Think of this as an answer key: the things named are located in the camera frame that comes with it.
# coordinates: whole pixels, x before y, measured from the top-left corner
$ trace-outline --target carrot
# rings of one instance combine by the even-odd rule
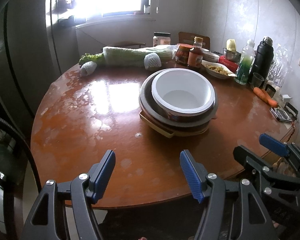
[[[264,102],[268,103],[268,100],[266,98],[266,95],[261,91],[260,88],[255,87],[253,89],[253,92]]]
[[[277,108],[279,106],[278,102],[273,100],[269,94],[264,90],[264,89],[261,89],[261,91],[264,93],[264,95],[266,96],[266,99],[268,100],[268,104],[269,106],[271,107],[274,107],[274,108]]]

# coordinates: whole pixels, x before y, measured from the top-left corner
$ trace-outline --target window sill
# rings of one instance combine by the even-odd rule
[[[107,22],[118,22],[118,21],[134,21],[134,20],[142,20],[142,21],[155,21],[153,17],[149,14],[141,14],[141,15],[118,15],[118,16],[108,16],[108,17],[96,17],[87,20],[86,23],[77,25],[76,28],[82,28],[90,25],[96,25]]]

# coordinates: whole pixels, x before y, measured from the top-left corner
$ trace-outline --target bottle label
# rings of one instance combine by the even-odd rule
[[[191,67],[201,67],[202,55],[197,55],[192,52],[189,53],[188,65]]]

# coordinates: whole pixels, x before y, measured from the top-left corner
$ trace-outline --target wooden table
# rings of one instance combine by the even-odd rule
[[[234,147],[244,145],[264,156],[261,133],[283,140],[293,131],[247,87],[205,73],[218,94],[217,119],[202,135],[165,138],[139,118],[139,90],[149,75],[142,68],[107,68],[80,78],[75,65],[51,84],[31,137],[42,185],[48,179],[74,179],[112,149],[116,166],[96,207],[157,203],[190,194],[179,164],[183,149],[225,179],[242,170],[233,158]]]

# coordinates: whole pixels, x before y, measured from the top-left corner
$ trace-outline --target green liquid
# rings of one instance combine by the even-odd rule
[[[253,58],[248,55],[241,59],[237,70],[237,77],[234,79],[239,84],[245,85],[247,83],[252,60]]]

